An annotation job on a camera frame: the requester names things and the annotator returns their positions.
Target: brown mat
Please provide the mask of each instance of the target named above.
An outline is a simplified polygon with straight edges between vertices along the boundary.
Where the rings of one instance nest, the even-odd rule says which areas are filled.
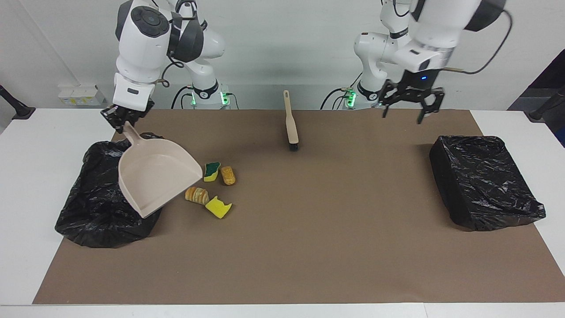
[[[428,152],[480,135],[469,111],[153,110],[138,130],[234,167],[206,184],[225,219],[179,196],[151,237],[114,250],[64,240],[35,304],[563,302],[565,278],[533,225],[455,226]]]

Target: brush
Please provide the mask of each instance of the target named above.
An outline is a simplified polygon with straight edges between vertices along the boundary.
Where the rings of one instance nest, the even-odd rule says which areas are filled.
[[[288,135],[288,147],[290,151],[298,151],[298,131],[296,123],[292,117],[292,109],[290,107],[290,94],[284,91],[284,108],[286,110],[286,134]]]

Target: black circular button panel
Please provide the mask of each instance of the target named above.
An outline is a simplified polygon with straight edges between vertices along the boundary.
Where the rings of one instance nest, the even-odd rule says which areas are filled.
[[[146,36],[159,37],[169,31],[169,21],[161,12],[151,7],[135,7],[131,16],[136,27]]]

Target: beige dustpan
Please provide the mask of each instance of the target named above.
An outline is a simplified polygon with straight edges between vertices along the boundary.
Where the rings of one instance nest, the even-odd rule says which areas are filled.
[[[146,218],[202,179],[202,168],[181,146],[166,139],[143,139],[126,122],[132,144],[118,164],[118,182],[126,200]]]

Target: black plastic bag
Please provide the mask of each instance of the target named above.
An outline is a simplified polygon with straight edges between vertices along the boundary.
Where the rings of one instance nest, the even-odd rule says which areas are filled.
[[[545,218],[498,137],[440,136],[430,151],[433,174],[451,220],[477,231]]]
[[[141,136],[162,138],[148,132]],[[118,247],[151,233],[161,209],[148,218],[141,218],[118,185],[118,162],[129,147],[127,139],[100,141],[90,146],[82,160],[80,175],[57,219],[57,232],[88,247]]]

